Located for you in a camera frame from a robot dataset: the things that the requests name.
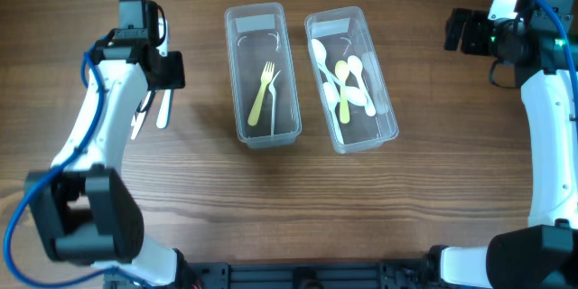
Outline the thin-handled white plastic spoon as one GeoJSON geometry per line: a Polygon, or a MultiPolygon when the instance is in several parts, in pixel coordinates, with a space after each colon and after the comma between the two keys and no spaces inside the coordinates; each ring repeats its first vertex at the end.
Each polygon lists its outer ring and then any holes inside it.
{"type": "Polygon", "coordinates": [[[327,101],[327,104],[328,104],[328,107],[329,107],[329,110],[331,113],[333,130],[335,132],[337,141],[340,144],[343,144],[343,137],[342,137],[342,133],[341,133],[340,126],[339,126],[339,120],[337,118],[336,111],[335,111],[335,108],[337,107],[337,105],[339,103],[337,92],[333,88],[333,86],[330,82],[324,82],[322,84],[322,86],[323,86],[324,95],[326,97],[326,101],[327,101]]]}

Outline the broad white plastic spoon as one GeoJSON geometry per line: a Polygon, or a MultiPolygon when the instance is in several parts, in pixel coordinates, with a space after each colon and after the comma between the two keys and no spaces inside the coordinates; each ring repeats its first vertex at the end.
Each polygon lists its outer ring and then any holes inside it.
{"type": "Polygon", "coordinates": [[[364,107],[367,105],[367,97],[360,89],[347,86],[335,76],[333,76],[333,79],[340,86],[340,90],[345,94],[345,98],[351,104],[358,107],[364,107]]]}

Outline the thick-handled white plastic spoon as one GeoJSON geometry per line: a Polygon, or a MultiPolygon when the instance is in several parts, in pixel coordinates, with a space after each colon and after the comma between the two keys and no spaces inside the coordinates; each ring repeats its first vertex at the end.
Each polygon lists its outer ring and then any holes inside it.
{"type": "Polygon", "coordinates": [[[355,55],[350,55],[347,58],[347,63],[348,63],[348,66],[350,68],[350,72],[355,76],[355,78],[358,82],[359,89],[363,92],[363,94],[366,97],[367,103],[364,106],[365,112],[369,117],[373,117],[376,114],[376,109],[375,109],[373,101],[372,101],[372,99],[368,93],[368,89],[365,85],[365,81],[362,78],[362,72],[363,72],[362,61],[359,57],[357,57],[355,55]]]}

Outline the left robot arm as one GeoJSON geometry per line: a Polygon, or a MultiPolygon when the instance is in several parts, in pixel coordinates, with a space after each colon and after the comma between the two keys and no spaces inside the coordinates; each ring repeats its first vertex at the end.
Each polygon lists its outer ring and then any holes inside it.
{"type": "Polygon", "coordinates": [[[69,139],[46,172],[30,172],[23,202],[47,257],[123,276],[143,288],[193,288],[182,253],[148,238],[121,180],[131,121],[147,93],[185,86],[182,55],[152,0],[120,0],[119,26],[84,54],[87,94],[69,139]]]}

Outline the cream yellow plastic fork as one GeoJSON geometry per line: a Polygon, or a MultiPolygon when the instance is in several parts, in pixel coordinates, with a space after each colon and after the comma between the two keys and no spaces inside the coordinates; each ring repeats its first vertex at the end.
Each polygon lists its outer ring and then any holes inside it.
{"type": "Polygon", "coordinates": [[[275,64],[271,61],[267,61],[265,67],[262,71],[260,77],[260,87],[256,94],[254,104],[250,110],[247,123],[250,126],[256,126],[260,117],[261,109],[263,106],[263,100],[265,96],[265,91],[269,83],[273,79],[275,64]]]}

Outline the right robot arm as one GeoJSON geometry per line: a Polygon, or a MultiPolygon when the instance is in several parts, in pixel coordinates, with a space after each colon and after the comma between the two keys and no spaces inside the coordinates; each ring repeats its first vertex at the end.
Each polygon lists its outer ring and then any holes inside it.
{"type": "Polygon", "coordinates": [[[514,69],[527,113],[533,190],[527,226],[484,247],[433,247],[426,282],[471,288],[577,285],[577,37],[575,0],[493,0],[452,11],[444,47],[514,69]]]}

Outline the cream yellow plastic spoon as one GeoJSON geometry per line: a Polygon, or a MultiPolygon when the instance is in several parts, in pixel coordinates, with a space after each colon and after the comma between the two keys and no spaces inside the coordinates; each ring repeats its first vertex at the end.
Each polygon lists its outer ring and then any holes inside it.
{"type": "Polygon", "coordinates": [[[346,82],[350,69],[346,61],[338,61],[335,65],[335,75],[340,81],[340,122],[348,124],[350,121],[350,108],[347,100],[346,82]]]}

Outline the long white plastic fork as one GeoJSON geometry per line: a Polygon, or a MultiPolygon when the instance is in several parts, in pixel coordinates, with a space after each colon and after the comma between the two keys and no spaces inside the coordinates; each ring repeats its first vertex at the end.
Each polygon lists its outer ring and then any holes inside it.
{"type": "Polygon", "coordinates": [[[142,125],[145,121],[146,118],[146,114],[147,112],[138,112],[133,116],[132,122],[131,122],[131,127],[133,127],[132,129],[132,133],[130,135],[130,139],[131,140],[135,140],[142,128],[142,125]]]}

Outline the slim white plastic spoon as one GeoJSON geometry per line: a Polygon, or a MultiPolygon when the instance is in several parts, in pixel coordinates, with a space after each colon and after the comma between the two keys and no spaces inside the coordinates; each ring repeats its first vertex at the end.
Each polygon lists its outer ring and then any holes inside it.
{"type": "Polygon", "coordinates": [[[311,45],[318,67],[325,74],[326,79],[335,87],[332,74],[326,66],[327,52],[324,45],[317,39],[311,39],[311,45]]]}

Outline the wide-handled white plastic fork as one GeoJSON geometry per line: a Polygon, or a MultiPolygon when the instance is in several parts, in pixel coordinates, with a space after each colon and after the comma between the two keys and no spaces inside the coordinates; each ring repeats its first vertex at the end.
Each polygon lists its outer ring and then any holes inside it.
{"type": "Polygon", "coordinates": [[[168,126],[171,114],[172,106],[172,90],[167,89],[163,92],[162,103],[159,108],[158,116],[156,119],[156,127],[159,129],[164,129],[168,126]]]}

